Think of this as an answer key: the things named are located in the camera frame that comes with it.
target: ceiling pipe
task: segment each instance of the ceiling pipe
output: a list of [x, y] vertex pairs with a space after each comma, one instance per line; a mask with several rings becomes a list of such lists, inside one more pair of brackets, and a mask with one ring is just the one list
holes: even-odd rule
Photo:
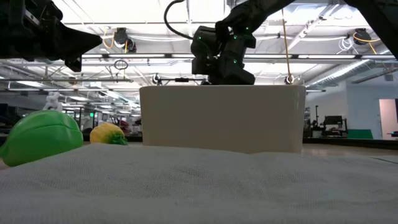
[[[7, 65], [8, 67], [10, 67], [11, 69], [12, 69], [12, 71], [17, 71], [17, 72], [19, 72], [19, 74], [24, 74], [24, 75], [26, 75], [26, 76], [36, 76], [36, 77], [42, 77], [42, 78], [45, 78], [45, 76], [44, 75], [41, 75], [41, 74], [39, 74], [39, 73], [37, 73], [37, 72], [34, 72], [34, 71], [31, 71], [31, 70], [29, 70], [29, 69], [26, 69], [26, 68], [24, 68], [24, 67], [21, 67], [21, 66], [18, 66], [18, 65], [15, 65], [15, 64], [13, 64], [13, 63], [11, 63], [11, 62], [8, 62], [7, 60], [0, 60], [0, 63], [2, 63], [3, 65]], [[34, 82], [34, 79], [21, 79], [22, 80], [22, 82], [23, 82], [23, 80], [25, 80], [25, 81], [30, 81], [30, 82]], [[65, 86], [63, 86], [63, 85], [59, 85], [59, 84], [56, 84], [56, 83], [54, 83], [54, 81], [49, 81], [49, 82], [52, 82], [51, 83], [51, 86], [49, 87], [49, 88], [65, 88]]]
[[135, 71], [136, 74], [138, 74], [139, 76], [141, 76], [142, 81], [144, 81], [147, 85], [152, 85], [152, 82], [148, 81], [148, 79], [144, 76], [144, 74], [142, 74], [142, 72], [140, 70], [138, 70], [137, 67], [132, 67], [132, 70]]
[[362, 83], [362, 82], [366, 82], [366, 81], [372, 80], [372, 79], [374, 79], [374, 78], [381, 77], [381, 76], [383, 76], [383, 75], [387, 75], [387, 74], [394, 73], [394, 72], [396, 72], [396, 71], [398, 71], [398, 68], [394, 68], [394, 69], [392, 69], [392, 70], [385, 70], [385, 71], [379, 72], [379, 73], [377, 73], [377, 74], [373, 74], [373, 75], [370, 75], [370, 76], [368, 76], [368, 77], [361, 78], [361, 79], [359, 79], [359, 80], [355, 80], [355, 81], [353, 81], [353, 82], [351, 82], [351, 83], [352, 83], [352, 84], [359, 84], [359, 83]]
[[[388, 49], [383, 47], [379, 50], [380, 54], [386, 54], [389, 52]], [[365, 72], [374, 68], [374, 60], [366, 59], [357, 61], [348, 65], [339, 65], [331, 70], [318, 75], [314, 79], [306, 83], [307, 88], [315, 88], [317, 86], [328, 86], [335, 85], [347, 78], [353, 77], [359, 73]]]
[[[302, 41], [309, 32], [314, 30], [317, 25], [319, 25], [322, 21], [327, 20], [327, 17], [331, 16], [332, 14], [336, 13], [338, 10], [340, 10], [343, 6], [339, 4], [330, 4], [328, 5], [318, 16], [313, 21], [308, 21], [305, 27], [293, 38], [293, 40], [290, 42], [290, 44], [287, 47], [287, 50], [292, 50], [293, 47], [295, 47], [300, 41]], [[281, 50], [280, 54], [284, 54], [286, 52], [286, 49]]]

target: textured fabric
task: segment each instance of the textured fabric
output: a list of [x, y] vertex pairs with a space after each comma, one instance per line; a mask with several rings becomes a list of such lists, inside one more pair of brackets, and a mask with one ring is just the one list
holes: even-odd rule
[[94, 144], [0, 171], [0, 223], [398, 223], [369, 157]]

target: pole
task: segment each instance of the pole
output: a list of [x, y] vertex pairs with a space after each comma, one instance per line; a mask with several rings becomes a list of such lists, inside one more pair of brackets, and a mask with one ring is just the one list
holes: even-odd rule
[[93, 112], [93, 129], [95, 128], [95, 111]]
[[315, 116], [317, 116], [317, 123], [318, 123], [318, 118], [319, 118], [319, 116], [318, 116], [318, 105], [316, 105], [315, 106]]
[[81, 108], [79, 110], [79, 130], [81, 131]]

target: ceiling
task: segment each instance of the ceiling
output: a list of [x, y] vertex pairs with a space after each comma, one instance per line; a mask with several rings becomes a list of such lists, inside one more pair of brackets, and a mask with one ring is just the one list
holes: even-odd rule
[[[190, 54], [190, 41], [169, 31], [163, 21], [165, 8], [172, 0], [53, 0], [63, 12], [62, 22], [73, 29], [100, 35], [111, 45], [112, 33], [117, 27], [127, 28], [130, 38], [134, 39], [139, 54], [178, 53]], [[229, 14], [227, 0], [186, 0], [175, 4], [168, 14], [170, 25], [187, 35], [193, 35], [199, 26], [214, 27], [216, 21]], [[355, 28], [365, 28], [372, 36], [378, 38], [360, 12], [347, 5], [328, 6], [329, 1], [296, 1], [285, 8], [287, 44], [291, 49], [289, 54], [371, 54], [369, 45], [353, 45], [348, 50], [342, 50], [342, 41], [347, 34], [353, 34]], [[330, 16], [323, 21], [317, 21], [320, 13], [329, 7]], [[309, 28], [297, 43], [297, 37], [304, 29]], [[281, 11], [271, 15], [253, 34], [257, 38], [255, 49], [248, 49], [247, 54], [284, 54], [285, 42]], [[383, 47], [382, 41], [374, 43], [377, 49]], [[123, 49], [115, 45], [110, 49], [104, 44], [97, 46], [88, 54], [122, 54]], [[103, 60], [94, 60], [101, 64]], [[130, 66], [125, 71], [118, 71], [110, 66], [83, 66], [81, 73], [74, 73], [66, 67], [49, 66], [47, 74], [52, 78], [114, 78], [119, 72], [120, 77], [128, 77], [134, 82], [101, 82], [102, 88], [139, 89], [151, 85], [154, 74], [165, 78], [193, 78], [190, 60], [158, 58], [150, 59], [156, 66], [148, 66], [148, 59], [131, 59], [136, 66]], [[21, 60], [11, 60], [19, 66], [26, 66], [35, 74], [43, 76], [45, 67], [29, 66]], [[336, 63], [306, 63], [290, 64], [291, 73], [303, 82], [309, 82], [317, 75], [335, 67]], [[281, 85], [287, 76], [285, 62], [248, 62], [245, 70], [257, 76], [257, 85]], [[70, 85], [59, 83], [62, 87], [82, 88], [81, 83]], [[136, 91], [119, 92], [129, 100], [137, 100]]]

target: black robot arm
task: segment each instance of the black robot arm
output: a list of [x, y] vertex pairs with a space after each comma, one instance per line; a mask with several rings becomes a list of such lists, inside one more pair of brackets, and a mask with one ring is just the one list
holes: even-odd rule
[[[168, 6], [184, 0], [176, 0]], [[396, 57], [398, 56], [398, 2], [396, 0], [345, 0], [356, 7], [376, 31], [381, 40]], [[215, 28], [200, 26], [194, 37], [170, 29], [178, 35], [193, 39], [191, 45], [192, 73], [208, 75], [213, 85], [253, 85], [253, 74], [245, 71], [243, 58], [246, 49], [256, 47], [252, 33], [267, 17], [294, 0], [248, 0], [231, 10]]]
[[234, 34], [252, 34], [270, 15], [294, 1], [248, 0], [234, 7], [225, 19], [217, 22], [217, 25], [232, 28]]
[[252, 33], [268, 16], [292, 2], [294, 0], [248, 0], [217, 22], [215, 29], [199, 27], [191, 45], [195, 55], [192, 73], [208, 75], [213, 85], [253, 85], [254, 75], [243, 69], [246, 49], [256, 47]]

